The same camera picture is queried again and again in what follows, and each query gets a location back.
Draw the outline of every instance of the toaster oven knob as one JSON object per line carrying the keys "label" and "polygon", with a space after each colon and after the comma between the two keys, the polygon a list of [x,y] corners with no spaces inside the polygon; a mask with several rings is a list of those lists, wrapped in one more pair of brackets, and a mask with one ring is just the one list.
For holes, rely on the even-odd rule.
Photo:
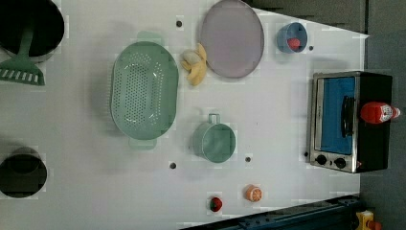
{"label": "toaster oven knob", "polygon": [[316,158],[317,163],[319,163],[320,165],[325,165],[325,163],[327,162],[327,158],[323,155],[318,155]]}
{"label": "toaster oven knob", "polygon": [[343,158],[338,158],[334,161],[334,164],[337,166],[338,169],[344,169],[346,167],[346,160]]}

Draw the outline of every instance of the red toy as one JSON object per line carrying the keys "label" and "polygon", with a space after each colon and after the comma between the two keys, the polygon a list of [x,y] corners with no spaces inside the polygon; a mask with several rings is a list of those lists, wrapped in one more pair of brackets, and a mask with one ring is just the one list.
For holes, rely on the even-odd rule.
{"label": "red toy", "polygon": [[221,199],[214,197],[212,200],[210,200],[210,210],[213,212],[218,212],[220,211],[221,207],[223,206],[223,202],[221,202]]}
{"label": "red toy", "polygon": [[366,103],[361,108],[361,118],[371,124],[387,122],[400,115],[400,110],[387,103]]}
{"label": "red toy", "polygon": [[301,41],[298,38],[289,38],[287,39],[287,45],[289,45],[289,48],[293,51],[297,51],[301,46]]}

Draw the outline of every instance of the white table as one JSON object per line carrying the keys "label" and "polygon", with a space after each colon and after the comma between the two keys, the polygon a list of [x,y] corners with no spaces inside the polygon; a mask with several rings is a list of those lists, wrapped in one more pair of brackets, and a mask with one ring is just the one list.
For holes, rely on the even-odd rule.
{"label": "white table", "polygon": [[[303,153],[313,73],[362,70],[366,36],[272,12],[257,11],[265,50],[256,71],[240,80],[209,71],[193,88],[179,65],[175,124],[153,151],[128,145],[108,111],[116,56],[139,31],[151,30],[179,60],[195,48],[199,23],[214,2],[56,2],[67,30],[53,57],[40,64],[46,86],[0,82],[2,159],[30,146],[50,173],[33,197],[0,196],[1,229],[178,229],[359,193],[358,174],[312,167]],[[313,51],[277,50],[276,32],[293,21],[306,26]],[[237,134],[235,154],[219,165],[191,151],[192,133],[209,112],[220,113]],[[261,186],[260,202],[243,198],[248,184]],[[212,195],[224,202],[219,214],[206,207]]]}

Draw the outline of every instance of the lavender plate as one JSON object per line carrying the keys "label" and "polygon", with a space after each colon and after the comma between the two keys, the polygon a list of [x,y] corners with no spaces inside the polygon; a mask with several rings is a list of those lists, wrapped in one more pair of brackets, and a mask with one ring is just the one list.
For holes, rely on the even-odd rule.
{"label": "lavender plate", "polygon": [[257,14],[239,0],[223,0],[207,12],[200,42],[209,66],[220,76],[249,75],[263,53],[263,28]]}

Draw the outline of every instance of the spatula handle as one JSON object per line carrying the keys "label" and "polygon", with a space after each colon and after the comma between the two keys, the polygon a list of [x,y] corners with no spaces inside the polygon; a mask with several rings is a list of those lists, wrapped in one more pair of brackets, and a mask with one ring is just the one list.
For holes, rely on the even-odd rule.
{"label": "spatula handle", "polygon": [[21,56],[24,55],[26,57],[29,56],[31,43],[33,41],[33,35],[34,35],[33,20],[34,19],[31,16],[29,16],[27,19],[27,24],[23,30],[23,35],[21,36],[20,50],[18,51],[18,55],[21,55]]}

